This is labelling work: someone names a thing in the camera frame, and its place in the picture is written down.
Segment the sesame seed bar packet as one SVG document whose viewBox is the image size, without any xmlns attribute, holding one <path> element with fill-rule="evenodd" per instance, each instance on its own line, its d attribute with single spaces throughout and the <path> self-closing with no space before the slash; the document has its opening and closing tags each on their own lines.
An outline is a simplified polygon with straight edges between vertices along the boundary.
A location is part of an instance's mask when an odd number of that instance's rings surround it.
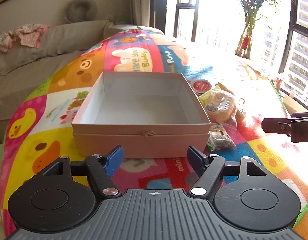
<svg viewBox="0 0 308 240">
<path fill-rule="evenodd" d="M 211 152 L 236 147 L 235 143 L 221 124 L 212 123 L 209 133 L 210 137 L 207 141 L 207 147 Z"/>
</svg>

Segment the bread bun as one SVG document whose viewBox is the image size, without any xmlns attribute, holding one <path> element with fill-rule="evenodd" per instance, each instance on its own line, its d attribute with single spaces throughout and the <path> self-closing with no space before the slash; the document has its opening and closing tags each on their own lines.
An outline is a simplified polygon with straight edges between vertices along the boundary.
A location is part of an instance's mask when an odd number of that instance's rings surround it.
<svg viewBox="0 0 308 240">
<path fill-rule="evenodd" d="M 242 122 L 246 117 L 245 100 L 219 86 L 200 95 L 198 100 L 207 115 L 217 122 Z"/>
</svg>

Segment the pink cardboard box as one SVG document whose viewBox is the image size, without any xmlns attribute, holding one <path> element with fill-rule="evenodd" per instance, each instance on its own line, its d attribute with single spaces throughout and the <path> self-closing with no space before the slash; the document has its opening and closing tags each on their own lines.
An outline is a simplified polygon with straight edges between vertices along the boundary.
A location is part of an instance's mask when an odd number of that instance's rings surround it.
<svg viewBox="0 0 308 240">
<path fill-rule="evenodd" d="M 186 157 L 206 147 L 211 123 L 182 74 L 104 72 L 73 122 L 79 153 L 122 146 L 130 159 Z"/>
</svg>

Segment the red lid jelly cup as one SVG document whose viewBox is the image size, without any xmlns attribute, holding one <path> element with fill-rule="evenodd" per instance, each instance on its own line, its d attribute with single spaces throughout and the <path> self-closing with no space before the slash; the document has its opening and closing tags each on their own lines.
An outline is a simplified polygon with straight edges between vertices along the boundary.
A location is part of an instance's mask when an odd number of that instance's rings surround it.
<svg viewBox="0 0 308 240">
<path fill-rule="evenodd" d="M 211 83 L 205 79 L 194 80 L 190 86 L 197 95 L 202 95 L 212 88 Z"/>
</svg>

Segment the colourful cartoon play mat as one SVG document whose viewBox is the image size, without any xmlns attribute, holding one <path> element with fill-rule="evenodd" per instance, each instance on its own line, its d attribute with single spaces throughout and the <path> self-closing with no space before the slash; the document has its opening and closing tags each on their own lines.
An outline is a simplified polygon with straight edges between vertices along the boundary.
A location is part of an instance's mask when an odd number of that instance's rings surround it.
<svg viewBox="0 0 308 240">
<path fill-rule="evenodd" d="M 135 27 L 38 86 L 8 124 L 8 239 L 308 239 L 308 114 L 271 83 Z"/>
</svg>

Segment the grey bed pillow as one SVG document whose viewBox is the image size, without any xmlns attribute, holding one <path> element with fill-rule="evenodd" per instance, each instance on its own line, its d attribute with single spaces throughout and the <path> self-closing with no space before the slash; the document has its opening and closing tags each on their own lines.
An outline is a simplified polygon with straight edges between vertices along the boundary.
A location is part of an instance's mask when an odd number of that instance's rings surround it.
<svg viewBox="0 0 308 240">
<path fill-rule="evenodd" d="M 45 57 L 87 50 L 109 37 L 108 29 L 113 26 L 108 20 L 64 24 L 49 28 L 41 37 L 38 48 L 14 42 L 8 52 L 0 51 L 0 76 Z"/>
</svg>

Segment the pink floral cloth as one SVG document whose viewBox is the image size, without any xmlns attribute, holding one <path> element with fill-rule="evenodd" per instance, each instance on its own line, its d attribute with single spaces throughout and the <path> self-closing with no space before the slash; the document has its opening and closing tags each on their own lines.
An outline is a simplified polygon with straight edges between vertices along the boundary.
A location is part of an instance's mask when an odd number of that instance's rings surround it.
<svg viewBox="0 0 308 240">
<path fill-rule="evenodd" d="M 42 36 L 49 28 L 48 25 L 32 23 L 3 32 L 0 34 L 0 51 L 7 53 L 15 42 L 19 42 L 22 46 L 38 48 Z"/>
</svg>

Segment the grey neck pillow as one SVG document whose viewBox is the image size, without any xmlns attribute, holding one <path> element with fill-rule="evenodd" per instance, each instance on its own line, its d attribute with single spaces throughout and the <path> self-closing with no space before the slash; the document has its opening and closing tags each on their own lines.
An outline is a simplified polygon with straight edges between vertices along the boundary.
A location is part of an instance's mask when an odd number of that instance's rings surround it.
<svg viewBox="0 0 308 240">
<path fill-rule="evenodd" d="M 73 0 L 65 9 L 68 23 L 93 21 L 98 12 L 98 7 L 93 0 Z"/>
</svg>

